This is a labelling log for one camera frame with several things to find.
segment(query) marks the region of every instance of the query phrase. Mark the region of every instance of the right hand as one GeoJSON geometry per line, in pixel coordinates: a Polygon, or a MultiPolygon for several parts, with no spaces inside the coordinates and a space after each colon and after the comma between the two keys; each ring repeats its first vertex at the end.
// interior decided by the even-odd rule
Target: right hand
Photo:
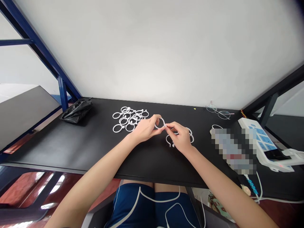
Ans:
{"type": "Polygon", "coordinates": [[[166,123],[165,130],[170,135],[174,145],[181,153],[187,153],[192,149],[190,143],[189,130],[184,126],[180,125],[177,122],[166,123]]]}

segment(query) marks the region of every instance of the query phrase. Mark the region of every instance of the forearm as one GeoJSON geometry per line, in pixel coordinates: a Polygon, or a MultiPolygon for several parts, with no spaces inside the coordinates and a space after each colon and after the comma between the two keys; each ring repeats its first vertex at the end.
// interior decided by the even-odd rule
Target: forearm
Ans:
{"type": "Polygon", "coordinates": [[[105,190],[136,145],[131,135],[127,135],[100,159],[65,196],[45,228],[81,227],[93,202],[105,190]]]}
{"type": "Polygon", "coordinates": [[[184,155],[239,227],[278,227],[241,188],[195,147],[184,155]]]}

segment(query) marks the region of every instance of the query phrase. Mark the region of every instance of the white plastic ring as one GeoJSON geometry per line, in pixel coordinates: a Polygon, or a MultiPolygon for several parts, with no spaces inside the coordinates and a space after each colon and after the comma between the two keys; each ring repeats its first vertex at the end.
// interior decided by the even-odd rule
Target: white plastic ring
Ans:
{"type": "Polygon", "coordinates": [[[163,119],[163,118],[161,118],[161,117],[159,117],[159,119],[161,119],[161,120],[163,121],[163,123],[164,123],[164,125],[163,125],[162,127],[165,127],[165,126],[166,126],[166,124],[165,124],[164,119],[163,119]]]}
{"type": "Polygon", "coordinates": [[[138,118],[136,118],[138,121],[141,121],[143,119],[143,116],[140,114],[134,114],[133,116],[138,117],[138,118]]]}
{"type": "Polygon", "coordinates": [[[142,115],[142,117],[147,118],[147,117],[149,116],[149,113],[148,113],[148,115],[147,115],[147,116],[144,116],[144,115],[143,115],[143,113],[144,113],[144,112],[148,113],[148,112],[147,112],[147,110],[145,110],[145,111],[143,111],[143,112],[142,112],[142,114],[141,114],[141,115],[142,115]]]}
{"type": "Polygon", "coordinates": [[[166,142],[169,144],[169,146],[171,147],[171,143],[168,142],[167,138],[169,135],[166,136],[166,142]]]}
{"type": "Polygon", "coordinates": [[[127,125],[128,123],[129,123],[129,118],[122,117],[122,118],[119,119],[119,124],[122,125],[122,126],[127,125]]]}
{"type": "Polygon", "coordinates": [[[138,115],[141,115],[142,113],[143,113],[143,109],[135,111],[135,114],[138,114],[138,115]]]}
{"type": "Polygon", "coordinates": [[[123,128],[124,128],[124,126],[122,126],[122,125],[120,125],[120,124],[117,124],[117,125],[115,125],[115,126],[113,127],[113,131],[114,131],[115,133],[118,133],[118,132],[120,132],[123,128]],[[116,126],[121,126],[121,128],[120,128],[119,131],[114,131],[114,128],[115,128],[116,126]]]}
{"type": "Polygon", "coordinates": [[[194,137],[191,134],[190,134],[190,136],[192,137],[192,141],[190,143],[193,143],[194,142],[194,137]]]}
{"type": "Polygon", "coordinates": [[[129,131],[128,129],[127,129],[127,126],[128,125],[132,125],[133,126],[133,129],[131,130],[131,131],[134,131],[134,129],[135,129],[135,124],[130,124],[130,123],[128,123],[127,125],[126,125],[126,130],[128,131],[128,132],[131,132],[131,131],[129,131]]]}
{"type": "Polygon", "coordinates": [[[132,116],[132,117],[130,117],[130,119],[128,119],[128,123],[130,124],[132,119],[135,120],[135,122],[137,124],[138,119],[134,116],[132,116]]]}
{"type": "Polygon", "coordinates": [[[190,128],[187,128],[188,130],[189,130],[189,134],[191,134],[192,135],[192,131],[190,130],[190,128]]]}
{"type": "Polygon", "coordinates": [[[130,109],[131,109],[130,107],[124,106],[120,110],[122,113],[128,113],[130,111],[130,109]]]}
{"type": "Polygon", "coordinates": [[[114,113],[114,114],[112,115],[112,117],[113,117],[113,119],[118,119],[118,118],[121,116],[121,114],[122,114],[122,113],[120,113],[120,112],[116,112],[116,113],[114,113]]]}
{"type": "Polygon", "coordinates": [[[213,126],[218,126],[218,127],[220,127],[221,129],[223,129],[221,126],[216,125],[216,124],[212,125],[212,129],[214,129],[214,127],[213,127],[213,126]]]}
{"type": "Polygon", "coordinates": [[[133,121],[129,119],[129,124],[130,125],[136,125],[137,124],[137,120],[135,120],[135,123],[133,123],[133,121]]]}
{"type": "Polygon", "coordinates": [[[123,117],[126,117],[127,119],[130,119],[131,114],[130,114],[130,113],[128,113],[128,112],[125,112],[125,113],[123,114],[123,117]]]}

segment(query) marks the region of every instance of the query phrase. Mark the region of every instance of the hand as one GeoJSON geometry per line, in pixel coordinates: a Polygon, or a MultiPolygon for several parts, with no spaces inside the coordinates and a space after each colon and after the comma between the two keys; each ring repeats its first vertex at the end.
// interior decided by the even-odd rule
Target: hand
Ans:
{"type": "Polygon", "coordinates": [[[136,143],[141,143],[144,141],[147,141],[149,138],[151,138],[154,135],[159,135],[165,128],[162,127],[157,130],[154,129],[154,125],[159,124],[159,118],[161,118],[161,115],[154,114],[150,119],[142,119],[134,129],[130,133],[130,136],[135,140],[136,143]]]}
{"type": "Polygon", "coordinates": [[[189,130],[177,122],[166,123],[166,132],[170,135],[174,145],[181,153],[187,153],[187,151],[192,149],[190,143],[189,130]]]}

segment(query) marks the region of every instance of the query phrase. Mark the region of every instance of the white power strip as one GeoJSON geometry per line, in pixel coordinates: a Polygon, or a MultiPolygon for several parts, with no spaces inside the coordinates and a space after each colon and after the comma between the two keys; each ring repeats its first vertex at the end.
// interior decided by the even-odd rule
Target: white power strip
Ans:
{"type": "Polygon", "coordinates": [[[277,149],[277,147],[257,121],[240,118],[238,122],[241,125],[241,128],[256,129],[256,138],[253,139],[253,142],[256,142],[256,157],[262,165],[269,167],[275,172],[294,172],[294,169],[291,166],[281,164],[280,161],[271,161],[266,157],[264,152],[277,149]]]}

